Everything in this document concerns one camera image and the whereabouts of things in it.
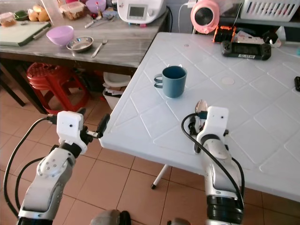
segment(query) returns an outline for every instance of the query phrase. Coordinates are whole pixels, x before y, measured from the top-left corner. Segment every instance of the cutting board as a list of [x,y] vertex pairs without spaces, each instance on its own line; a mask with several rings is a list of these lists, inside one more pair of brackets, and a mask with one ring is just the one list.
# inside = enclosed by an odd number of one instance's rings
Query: cutting board
[[44,29],[51,27],[49,22],[29,22],[21,25],[22,22],[11,27],[0,26],[0,45],[23,46],[33,40],[33,36]]

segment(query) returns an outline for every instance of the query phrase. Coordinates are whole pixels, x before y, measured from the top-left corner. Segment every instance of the mug handle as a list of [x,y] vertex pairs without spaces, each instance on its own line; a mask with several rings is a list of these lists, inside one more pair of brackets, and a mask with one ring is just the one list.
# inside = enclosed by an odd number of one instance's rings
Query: mug handle
[[162,85],[163,80],[157,79],[157,78],[159,78],[159,77],[162,77],[162,75],[161,75],[161,74],[158,74],[158,75],[156,75],[156,76],[154,77],[154,81],[155,81],[154,87],[156,87],[156,88],[163,88],[163,85]]

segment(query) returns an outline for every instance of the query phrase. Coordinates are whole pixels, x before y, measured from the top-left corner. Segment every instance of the bread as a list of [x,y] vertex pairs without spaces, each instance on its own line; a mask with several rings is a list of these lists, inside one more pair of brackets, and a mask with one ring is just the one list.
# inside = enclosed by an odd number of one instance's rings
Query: bread
[[40,12],[42,12],[43,10],[45,10],[43,7],[41,7],[41,6],[33,6],[32,7],[32,9],[33,9],[33,11],[35,11],[35,12],[37,12],[37,13],[40,13]]
[[38,13],[37,12],[30,13],[29,19],[30,19],[30,21],[33,21],[33,22],[38,21]]
[[47,14],[47,12],[46,12],[46,10],[42,10],[42,12],[40,12],[40,13],[38,14],[38,20],[39,20],[40,22],[46,22],[46,21],[49,21],[49,20],[50,20],[48,14]]

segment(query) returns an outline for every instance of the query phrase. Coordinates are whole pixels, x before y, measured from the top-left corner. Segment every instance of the plastic table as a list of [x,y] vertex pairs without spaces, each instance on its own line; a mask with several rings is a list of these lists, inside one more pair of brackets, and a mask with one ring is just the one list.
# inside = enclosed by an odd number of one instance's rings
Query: plastic table
[[[187,70],[179,98],[153,86],[153,77],[169,64]],[[101,145],[203,174],[200,155],[180,124],[204,99],[229,109],[225,140],[243,167],[246,187],[300,202],[299,75],[300,59],[278,49],[267,61],[226,58],[211,36],[158,33],[113,110]]]

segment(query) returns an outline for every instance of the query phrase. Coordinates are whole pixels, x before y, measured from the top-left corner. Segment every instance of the stainless steel bowl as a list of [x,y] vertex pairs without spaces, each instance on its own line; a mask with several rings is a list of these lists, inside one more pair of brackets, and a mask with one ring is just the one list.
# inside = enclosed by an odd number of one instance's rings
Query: stainless steel bowl
[[67,49],[76,53],[84,52],[92,47],[93,42],[92,37],[76,37],[67,44]]

